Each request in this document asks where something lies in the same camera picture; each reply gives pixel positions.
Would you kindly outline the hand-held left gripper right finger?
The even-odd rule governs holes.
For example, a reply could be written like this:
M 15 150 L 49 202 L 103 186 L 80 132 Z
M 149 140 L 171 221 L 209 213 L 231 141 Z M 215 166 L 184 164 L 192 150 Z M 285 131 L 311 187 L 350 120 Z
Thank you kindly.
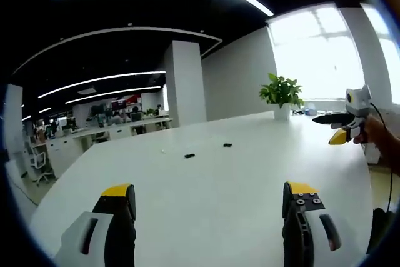
M 327 266 L 342 241 L 317 190 L 286 181 L 282 195 L 284 266 Z

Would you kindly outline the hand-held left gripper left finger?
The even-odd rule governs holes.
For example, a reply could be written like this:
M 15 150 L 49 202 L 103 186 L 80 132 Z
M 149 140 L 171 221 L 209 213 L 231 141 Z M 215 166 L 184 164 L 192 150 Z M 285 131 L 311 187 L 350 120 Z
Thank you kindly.
M 134 266 L 136 199 L 133 184 L 105 190 L 61 236 L 57 266 Z

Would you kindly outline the person's right hand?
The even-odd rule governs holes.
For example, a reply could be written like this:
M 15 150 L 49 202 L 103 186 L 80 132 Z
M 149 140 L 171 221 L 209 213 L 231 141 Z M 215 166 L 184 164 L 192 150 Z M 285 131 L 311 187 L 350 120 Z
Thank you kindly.
M 364 123 L 364 132 L 356 136 L 353 142 L 355 144 L 373 143 L 383 154 L 386 149 L 388 134 L 385 124 L 373 115 L 369 115 Z

